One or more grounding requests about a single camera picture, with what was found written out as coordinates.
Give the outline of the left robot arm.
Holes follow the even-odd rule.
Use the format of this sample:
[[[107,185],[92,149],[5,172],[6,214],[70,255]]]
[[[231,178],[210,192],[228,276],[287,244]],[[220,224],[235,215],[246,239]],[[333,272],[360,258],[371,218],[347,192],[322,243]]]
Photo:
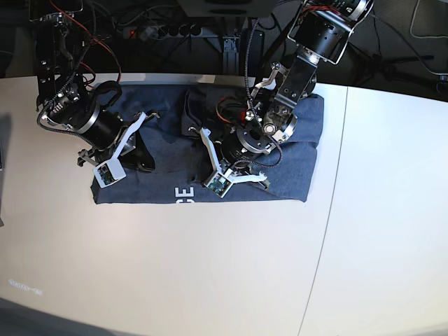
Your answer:
[[[319,62],[337,64],[355,28],[370,14],[373,1],[302,1],[283,37],[294,42],[290,65],[274,62],[269,77],[255,85],[248,81],[246,114],[230,122],[230,130],[219,143],[202,127],[197,132],[211,162],[211,175],[203,186],[223,198],[240,183],[259,183],[268,188],[261,155],[280,150],[298,123],[294,110],[309,95],[316,82]]]

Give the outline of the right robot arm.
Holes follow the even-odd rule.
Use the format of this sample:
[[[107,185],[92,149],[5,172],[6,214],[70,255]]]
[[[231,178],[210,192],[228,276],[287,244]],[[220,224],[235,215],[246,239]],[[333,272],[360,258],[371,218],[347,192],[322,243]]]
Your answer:
[[[36,75],[38,96],[36,123],[46,131],[68,134],[84,140],[90,149],[78,154],[78,165],[100,165],[117,151],[119,163],[142,173],[151,173],[155,161],[139,130],[131,132],[132,122],[123,120],[110,108],[121,98],[119,80],[97,86],[86,79],[94,71],[85,57],[94,46],[112,50],[99,39],[97,28],[88,29],[75,17],[91,1],[30,1],[29,19],[35,26]]]

